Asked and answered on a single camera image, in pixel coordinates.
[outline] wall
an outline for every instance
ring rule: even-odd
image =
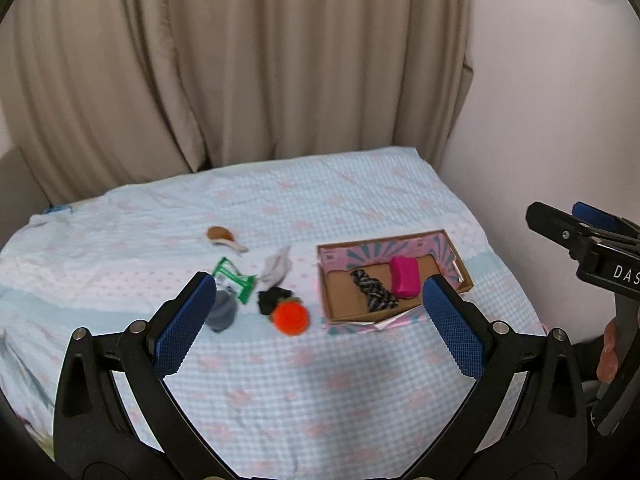
[[[2,103],[0,103],[0,156],[3,156],[13,146],[9,137],[9,127],[6,125]]]
[[[602,333],[613,294],[530,232],[529,203],[640,223],[640,20],[627,0],[473,0],[474,81],[440,174],[549,326]]]

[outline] curtain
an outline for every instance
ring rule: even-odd
[[[462,106],[470,0],[16,0],[0,99],[54,202],[237,162],[415,146]]]

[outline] cardboard box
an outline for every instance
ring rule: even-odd
[[[369,312],[366,296],[353,283],[350,272],[365,269],[390,290],[388,261],[396,255],[418,260],[422,282],[429,276],[442,274],[458,292],[467,292],[473,287],[462,259],[444,230],[325,244],[317,250],[321,301],[331,322],[379,322],[422,304],[420,293],[416,298],[399,300],[395,308]]]

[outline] checkered blue and white cloth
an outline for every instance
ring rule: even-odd
[[[227,227],[249,253],[206,239]],[[430,321],[378,333],[328,335],[315,246],[446,229],[489,320],[542,334],[536,314],[465,205],[414,150],[313,156],[125,186],[83,205],[34,216],[0,253],[0,386],[16,412],[51,431],[60,366],[73,329],[120,332],[148,319],[197,270],[229,256],[258,274],[292,245],[282,285],[308,307],[297,338],[277,332],[255,297],[220,335],[200,332],[166,383],[216,452],[240,475],[364,479],[399,476],[472,385]],[[504,427],[514,380],[485,443]],[[126,380],[124,403],[154,444]]]

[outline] patterned fabric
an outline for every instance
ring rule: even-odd
[[[398,298],[386,290],[380,280],[372,278],[364,270],[352,270],[351,277],[353,283],[366,295],[369,312],[378,312],[398,306]]]
[[[235,256],[206,238],[230,229]],[[201,330],[166,384],[195,427],[241,476],[396,478],[437,436],[473,381],[462,376],[425,314],[372,333],[329,336],[318,297],[316,245],[446,229],[491,321],[542,334],[516,279],[465,205],[407,148],[238,166],[125,186],[77,210],[31,219],[0,253],[0,381],[9,402],[50,433],[72,331],[120,332],[148,319],[197,270],[228,256],[246,274],[291,245],[282,283],[311,326],[280,334],[239,304],[231,328]],[[116,374],[139,436],[150,444],[126,380]],[[516,401],[514,380],[486,443]]]

